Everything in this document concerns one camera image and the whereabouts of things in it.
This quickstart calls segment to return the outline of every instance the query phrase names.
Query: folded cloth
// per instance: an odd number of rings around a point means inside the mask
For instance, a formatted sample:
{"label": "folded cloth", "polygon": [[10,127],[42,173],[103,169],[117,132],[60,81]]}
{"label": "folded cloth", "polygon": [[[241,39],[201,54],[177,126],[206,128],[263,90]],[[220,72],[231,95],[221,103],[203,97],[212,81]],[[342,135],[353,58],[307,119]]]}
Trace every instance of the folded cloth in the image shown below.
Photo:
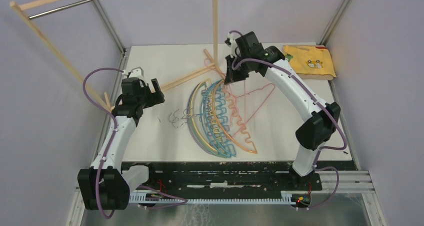
{"label": "folded cloth", "polygon": [[302,79],[332,80],[336,77],[331,55],[325,46],[287,45],[282,51]]}

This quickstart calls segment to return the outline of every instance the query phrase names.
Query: gray floor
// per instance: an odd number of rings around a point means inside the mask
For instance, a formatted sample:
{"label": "gray floor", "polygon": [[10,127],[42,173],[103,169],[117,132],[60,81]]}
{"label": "gray floor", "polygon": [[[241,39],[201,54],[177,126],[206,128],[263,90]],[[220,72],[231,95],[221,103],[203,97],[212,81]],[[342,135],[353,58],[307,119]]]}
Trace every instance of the gray floor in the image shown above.
{"label": "gray floor", "polygon": [[[327,195],[312,195],[312,204],[323,201]],[[145,211],[134,205],[116,211],[105,220],[98,211],[86,211],[82,225],[370,225],[364,201],[360,194],[336,194],[323,207],[298,211],[288,205],[181,205]]]}

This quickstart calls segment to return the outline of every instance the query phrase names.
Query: metal rod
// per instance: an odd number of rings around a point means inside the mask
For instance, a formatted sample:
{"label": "metal rod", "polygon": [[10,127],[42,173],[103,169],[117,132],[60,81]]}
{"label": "metal rod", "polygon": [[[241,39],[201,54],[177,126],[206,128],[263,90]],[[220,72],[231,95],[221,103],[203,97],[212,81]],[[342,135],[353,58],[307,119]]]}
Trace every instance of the metal rod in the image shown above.
{"label": "metal rod", "polygon": [[324,31],[323,35],[321,36],[317,45],[324,45],[324,46],[327,45],[327,43],[330,40],[330,37],[333,35],[333,32],[335,31],[337,25],[340,22],[340,19],[342,18],[343,14],[346,12],[346,9],[349,6],[349,4],[351,3],[351,1],[352,0],[342,0],[340,2],[340,5],[339,5],[335,15],[333,16],[333,18],[331,19],[331,21],[327,25],[327,28],[325,29],[325,31]]}
{"label": "metal rod", "polygon": [[124,45],[122,44],[121,40],[119,39],[119,36],[117,32],[115,31],[114,27],[112,26],[108,15],[106,14],[105,10],[102,7],[102,4],[100,1],[93,1],[92,2],[95,11],[97,12],[99,18],[101,19],[101,22],[103,23],[106,30],[109,32],[109,35],[111,36],[113,42],[115,43],[116,47],[120,51],[122,55],[125,53]]}
{"label": "metal rod", "polygon": [[53,14],[55,12],[60,12],[60,11],[63,11],[63,10],[66,10],[66,9],[69,9],[69,8],[72,8],[72,7],[76,7],[76,6],[85,4],[85,3],[89,3],[89,2],[92,2],[92,1],[96,1],[96,0],[83,0],[83,1],[80,1],[80,2],[75,2],[75,3],[69,4],[67,6],[59,7],[59,8],[50,10],[50,11],[46,11],[46,12],[43,12],[43,13],[40,13],[40,14],[37,14],[37,15],[30,16],[29,19],[30,20],[36,19],[36,18],[43,17],[43,16],[46,16],[46,15],[49,15],[49,14]]}

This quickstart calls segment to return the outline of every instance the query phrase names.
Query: white wall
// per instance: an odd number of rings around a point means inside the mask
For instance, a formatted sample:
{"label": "white wall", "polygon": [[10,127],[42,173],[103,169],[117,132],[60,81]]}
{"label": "white wall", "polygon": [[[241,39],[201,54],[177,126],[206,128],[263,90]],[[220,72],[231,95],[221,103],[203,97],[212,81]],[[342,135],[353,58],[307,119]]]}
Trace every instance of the white wall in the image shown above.
{"label": "white wall", "polygon": [[[219,0],[219,41],[229,30],[261,42],[317,42],[341,0]],[[212,0],[101,0],[126,47],[212,43]]]}
{"label": "white wall", "polygon": [[[105,116],[10,1],[0,0],[0,224],[64,225],[77,173],[90,165]],[[91,4],[35,22],[82,75],[118,66],[119,53]],[[100,73],[91,84],[103,93],[114,78]]]}
{"label": "white wall", "polygon": [[328,47],[389,225],[424,225],[424,0],[353,0]]}

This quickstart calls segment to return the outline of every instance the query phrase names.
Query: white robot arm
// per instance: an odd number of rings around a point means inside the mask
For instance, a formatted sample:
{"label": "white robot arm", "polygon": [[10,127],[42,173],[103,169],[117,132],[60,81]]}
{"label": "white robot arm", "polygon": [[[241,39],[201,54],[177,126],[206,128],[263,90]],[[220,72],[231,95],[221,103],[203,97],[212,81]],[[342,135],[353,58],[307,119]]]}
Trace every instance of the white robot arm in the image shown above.
{"label": "white robot arm", "polygon": [[274,83],[293,103],[304,124],[296,131],[300,147],[290,173],[297,182],[307,180],[313,172],[319,148],[324,146],[336,130],[330,118],[317,103],[325,105],[325,109],[336,122],[339,119],[340,107],[335,102],[328,104],[316,95],[291,68],[284,55],[276,47],[264,49],[254,32],[242,35],[235,40],[235,43],[239,48],[240,58],[233,59],[232,55],[226,57],[225,83],[245,80],[249,77],[249,72],[255,71]]}
{"label": "white robot arm", "polygon": [[163,103],[165,99],[156,79],[151,80],[155,90],[151,92],[142,68],[135,68],[128,74],[124,72],[124,75],[127,78],[122,80],[122,94],[112,110],[113,118],[103,146],[90,167],[78,173],[82,199],[89,210],[100,209],[97,197],[103,210],[125,209],[130,193],[149,178],[149,169],[143,165],[133,166],[121,174],[122,159],[143,109]]}

